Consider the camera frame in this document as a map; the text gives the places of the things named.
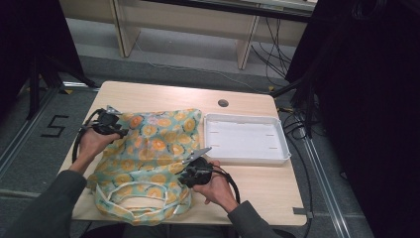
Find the plastic tray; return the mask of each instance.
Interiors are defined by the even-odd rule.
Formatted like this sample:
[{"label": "plastic tray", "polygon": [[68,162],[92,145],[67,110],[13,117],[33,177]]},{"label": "plastic tray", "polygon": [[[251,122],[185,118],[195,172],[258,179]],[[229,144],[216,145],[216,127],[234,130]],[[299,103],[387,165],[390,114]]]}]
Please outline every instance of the plastic tray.
[{"label": "plastic tray", "polygon": [[228,114],[204,117],[207,156],[226,164],[281,165],[290,159],[280,120]]}]

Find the dark sleeve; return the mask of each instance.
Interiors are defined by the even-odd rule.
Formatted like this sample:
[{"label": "dark sleeve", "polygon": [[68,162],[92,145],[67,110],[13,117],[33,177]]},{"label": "dark sleeve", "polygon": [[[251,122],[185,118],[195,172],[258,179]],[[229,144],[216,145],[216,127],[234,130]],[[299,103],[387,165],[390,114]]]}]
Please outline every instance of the dark sleeve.
[{"label": "dark sleeve", "polygon": [[248,201],[241,203],[228,214],[228,217],[242,238],[280,237]]},{"label": "dark sleeve", "polygon": [[4,237],[69,237],[71,212],[86,179],[73,171],[63,171],[6,231]]}]

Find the floral bag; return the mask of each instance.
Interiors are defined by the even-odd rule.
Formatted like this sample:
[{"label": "floral bag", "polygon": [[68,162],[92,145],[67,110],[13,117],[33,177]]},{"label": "floral bag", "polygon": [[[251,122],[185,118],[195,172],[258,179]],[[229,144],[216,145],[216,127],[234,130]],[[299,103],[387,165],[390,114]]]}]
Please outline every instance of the floral bag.
[{"label": "floral bag", "polygon": [[[200,118],[197,109],[121,115],[118,123],[128,135],[104,150],[88,178],[99,211],[132,225],[157,225],[187,211],[191,192],[177,174],[186,166],[182,161],[200,149]],[[128,202],[135,198],[159,205]]]}]

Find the hand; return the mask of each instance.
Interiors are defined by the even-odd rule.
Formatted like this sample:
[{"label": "hand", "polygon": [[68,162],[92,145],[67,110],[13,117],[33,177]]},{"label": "hand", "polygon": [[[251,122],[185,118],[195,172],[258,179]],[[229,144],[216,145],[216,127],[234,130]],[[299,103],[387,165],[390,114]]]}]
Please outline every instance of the hand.
[{"label": "hand", "polygon": [[[220,166],[219,161],[212,161],[210,164]],[[238,202],[236,201],[226,178],[217,173],[212,173],[212,177],[207,184],[195,185],[193,189],[206,197],[206,200],[204,201],[205,204],[210,203],[210,201],[214,202],[222,206],[228,213],[238,206]]]},{"label": "hand", "polygon": [[83,175],[95,157],[105,150],[108,144],[118,139],[120,139],[120,135],[116,133],[112,135],[101,135],[96,133],[92,128],[89,128],[81,138],[79,155],[69,170]]}]

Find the gray carpet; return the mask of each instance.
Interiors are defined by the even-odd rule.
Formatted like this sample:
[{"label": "gray carpet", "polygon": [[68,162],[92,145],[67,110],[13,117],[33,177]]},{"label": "gray carpet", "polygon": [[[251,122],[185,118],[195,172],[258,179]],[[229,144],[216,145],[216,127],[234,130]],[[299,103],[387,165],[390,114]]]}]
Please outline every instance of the gray carpet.
[{"label": "gray carpet", "polygon": [[[225,73],[230,77],[228,79],[217,73],[156,68],[147,63],[133,61],[81,57],[81,62],[86,75],[99,84],[105,80],[120,80],[253,93],[257,93],[258,91],[267,92],[268,87],[272,85],[263,76],[255,75]],[[74,80],[74,78],[66,74],[62,78],[64,80]],[[46,108],[41,121],[26,142],[25,147],[19,153],[6,174],[0,179],[0,188],[29,192],[44,191],[58,172],[62,160],[68,152],[77,133],[77,129],[82,123],[95,95],[95,92],[76,90],[70,94],[56,95]],[[275,100],[276,105],[281,107],[289,106],[288,100],[291,95],[292,92],[289,92],[277,98]],[[28,92],[21,94],[14,109],[1,122],[2,138],[0,140],[0,152],[4,151],[12,136],[24,122],[22,118],[26,116],[28,100]],[[55,125],[64,127],[61,135],[56,138],[43,137],[43,135],[54,135],[58,132],[57,128],[48,128],[49,123],[56,115],[68,117],[58,117],[54,121]],[[280,119],[283,121],[287,116],[287,113],[280,113]],[[325,134],[322,125],[317,125],[314,130],[318,134]],[[305,152],[303,142],[301,140],[294,140],[294,143],[303,156],[312,187],[312,192],[309,194],[303,164],[295,149],[289,144],[289,149],[292,154],[291,161],[295,169],[302,200],[307,209],[309,209],[310,195],[313,199],[312,209],[314,219],[312,220],[308,237],[337,237],[323,194]],[[341,170],[340,163],[331,148],[328,137],[315,134],[314,143],[316,144],[319,157],[328,174],[328,179],[346,217],[352,237],[373,237],[359,208],[358,202],[352,193],[352,189],[346,180],[339,175]],[[27,198],[0,196],[0,235],[18,217],[19,213],[29,202],[30,200]],[[71,237],[78,237],[86,225],[87,222],[73,222]],[[302,227],[279,228],[292,232],[296,237],[303,237],[307,225]]]}]

